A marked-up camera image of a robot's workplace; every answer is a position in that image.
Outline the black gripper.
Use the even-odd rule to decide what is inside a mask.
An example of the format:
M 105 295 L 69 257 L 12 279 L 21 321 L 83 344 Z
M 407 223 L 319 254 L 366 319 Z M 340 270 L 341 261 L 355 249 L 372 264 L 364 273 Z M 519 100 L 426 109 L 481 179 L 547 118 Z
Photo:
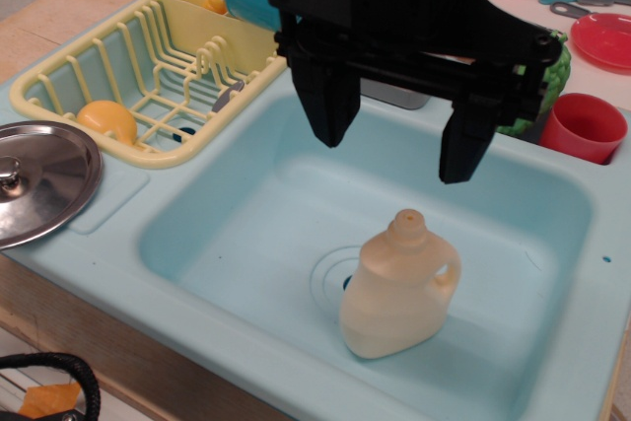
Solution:
M 561 54 L 545 28 L 488 0 L 268 0 L 276 39 L 315 137 L 337 147 L 370 79 L 452 102 L 439 177 L 469 181 L 497 121 L 538 115 Z

